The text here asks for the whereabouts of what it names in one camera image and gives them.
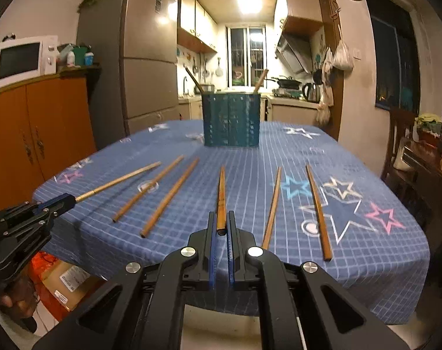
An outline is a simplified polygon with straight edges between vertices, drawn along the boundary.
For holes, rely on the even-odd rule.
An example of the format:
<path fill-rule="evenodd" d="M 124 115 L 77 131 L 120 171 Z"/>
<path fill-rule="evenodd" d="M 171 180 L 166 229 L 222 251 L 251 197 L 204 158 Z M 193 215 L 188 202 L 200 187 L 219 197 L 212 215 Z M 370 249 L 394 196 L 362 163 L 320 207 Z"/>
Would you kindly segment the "person's left hand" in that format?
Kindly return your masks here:
<path fill-rule="evenodd" d="M 37 303 L 36 289 L 27 268 L 9 287 L 0 288 L 0 308 L 12 319 L 31 318 Z"/>

